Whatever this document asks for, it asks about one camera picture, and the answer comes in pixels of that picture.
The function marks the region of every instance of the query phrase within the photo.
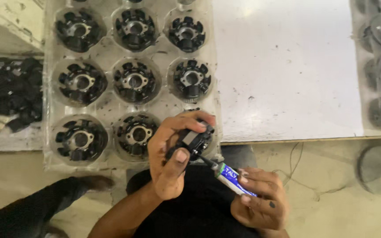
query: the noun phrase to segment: concrete floor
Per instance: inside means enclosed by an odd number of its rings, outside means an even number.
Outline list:
[[[360,152],[380,141],[326,141],[253,145],[259,168],[278,170],[291,204],[288,232],[293,238],[381,237],[381,195],[357,183],[354,163]],[[68,175],[42,171],[39,152],[0,154],[0,208]],[[116,180],[124,172],[115,171]],[[109,192],[88,193],[57,214],[52,223],[71,238],[86,237],[94,223],[111,207]]]

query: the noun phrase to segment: plastic tray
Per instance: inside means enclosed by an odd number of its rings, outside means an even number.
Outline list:
[[[381,0],[353,0],[353,21],[358,52],[360,77],[370,90],[369,119],[381,130]]]
[[[155,40],[143,50],[125,47],[128,45],[118,34],[117,19],[121,21],[122,13],[130,9],[144,11],[146,19],[148,20],[148,16],[151,16],[154,24]],[[57,22],[66,23],[64,16],[69,12],[75,15],[86,12],[100,27],[98,34],[92,33],[93,37],[100,39],[84,52],[73,51],[71,47],[66,47],[63,38],[60,37]],[[172,22],[175,19],[183,21],[185,17],[191,17],[195,25],[197,22],[203,25],[205,40],[194,52],[184,52],[169,39],[170,29],[173,27]],[[52,0],[47,1],[45,24],[45,169],[98,171],[114,167],[144,168],[148,165],[148,158],[145,154],[142,156],[130,155],[120,145],[124,138],[118,137],[117,133],[119,127],[124,126],[124,120],[130,116],[145,115],[149,117],[148,120],[159,125],[166,117],[196,108],[216,115],[215,135],[208,149],[204,151],[204,156],[207,158],[219,156],[222,127],[217,80],[214,77],[217,63],[210,1],[143,0],[140,3],[133,3],[129,0],[87,0],[85,2]],[[181,97],[181,91],[174,80],[175,75],[178,74],[177,65],[184,62],[184,66],[186,66],[189,60],[197,61],[198,67],[204,65],[208,69],[208,73],[204,74],[205,78],[211,76],[211,83],[206,94],[202,94],[198,99]],[[131,102],[127,100],[128,97],[124,98],[119,94],[119,89],[116,87],[119,84],[115,80],[116,73],[119,71],[122,74],[124,64],[128,62],[131,62],[133,66],[136,66],[137,63],[145,64],[155,78],[154,94],[145,101]],[[61,73],[68,74],[67,67],[74,63],[82,68],[86,66],[83,63],[90,64],[100,74],[98,80],[106,79],[106,89],[90,104],[78,103],[61,93],[60,87],[63,88],[64,85],[60,82],[59,76]],[[56,143],[56,136],[60,131],[65,132],[66,128],[63,127],[65,123],[80,119],[101,125],[101,128],[107,133],[107,141],[102,152],[91,160],[72,161],[70,156],[62,156],[58,151],[61,146],[60,143]]]

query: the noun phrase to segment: white table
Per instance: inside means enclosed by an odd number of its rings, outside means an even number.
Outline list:
[[[380,135],[363,127],[348,0],[213,6],[223,142]],[[0,151],[40,142],[36,128],[6,133]]]

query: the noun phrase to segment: glue tube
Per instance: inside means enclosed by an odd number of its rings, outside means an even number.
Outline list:
[[[256,197],[255,193],[252,193],[244,189],[237,181],[239,175],[235,170],[227,166],[225,163],[217,164],[214,161],[206,159],[199,155],[199,157],[214,170],[214,176],[220,180],[224,185],[229,187],[237,195],[247,194]]]

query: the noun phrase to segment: finger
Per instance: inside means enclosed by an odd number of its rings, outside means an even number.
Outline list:
[[[186,166],[188,165],[190,153],[187,149],[177,149],[172,158],[162,169],[160,180],[165,180],[165,183],[175,181],[180,175],[183,174]]]
[[[241,197],[236,195],[235,199],[232,201],[232,204],[230,204],[230,213],[232,216],[240,222],[242,225],[246,227],[253,227],[251,225],[251,218],[252,215],[250,213],[250,209],[241,203]]]
[[[273,200],[278,200],[278,185],[274,184],[272,182],[264,182],[264,181],[256,181],[252,179],[247,179],[243,176],[238,176],[237,181],[242,185],[244,188],[248,189],[249,191],[265,196],[267,195],[269,198],[272,198]]]
[[[174,134],[170,137],[170,139],[167,141],[167,150],[173,148],[176,145],[179,137],[179,134]]]
[[[208,114],[204,111],[187,111],[187,112],[183,112],[181,114],[179,114],[178,116],[187,116],[187,117],[191,117],[193,119],[201,119],[205,122],[207,122],[208,124],[210,124],[211,126],[215,126],[215,116],[214,115],[211,115],[211,114]]]
[[[278,201],[242,195],[241,202],[245,206],[262,214],[267,214],[277,219],[280,219],[283,216],[283,206],[281,206]]]
[[[278,186],[282,186],[282,181],[278,174],[273,172],[266,172],[262,169],[246,167],[244,169],[238,169],[239,173],[245,178],[256,180],[256,181],[265,181],[272,182]]]
[[[198,133],[205,132],[204,124],[191,117],[167,117],[158,128],[151,141],[167,141],[178,130],[190,129]]]

